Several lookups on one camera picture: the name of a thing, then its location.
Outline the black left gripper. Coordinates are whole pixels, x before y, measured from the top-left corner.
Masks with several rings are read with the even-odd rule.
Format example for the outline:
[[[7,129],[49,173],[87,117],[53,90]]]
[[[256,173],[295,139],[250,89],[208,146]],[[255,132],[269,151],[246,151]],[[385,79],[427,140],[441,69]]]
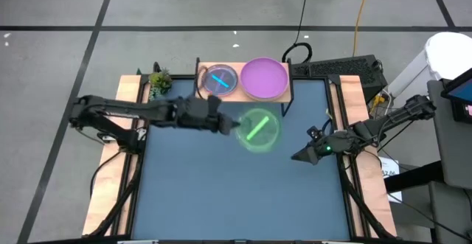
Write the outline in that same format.
[[[240,123],[218,111],[221,103],[222,100],[213,95],[207,99],[175,98],[173,100],[173,127],[230,134],[231,130]]]

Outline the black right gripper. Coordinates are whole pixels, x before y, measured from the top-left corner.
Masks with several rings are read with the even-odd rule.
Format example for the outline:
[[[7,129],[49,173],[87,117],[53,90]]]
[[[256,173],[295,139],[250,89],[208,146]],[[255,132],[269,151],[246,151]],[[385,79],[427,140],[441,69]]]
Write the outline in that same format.
[[[317,136],[301,150],[292,155],[291,160],[318,164],[320,158],[333,153],[343,153],[352,148],[355,135],[348,131],[336,131],[329,136]]]

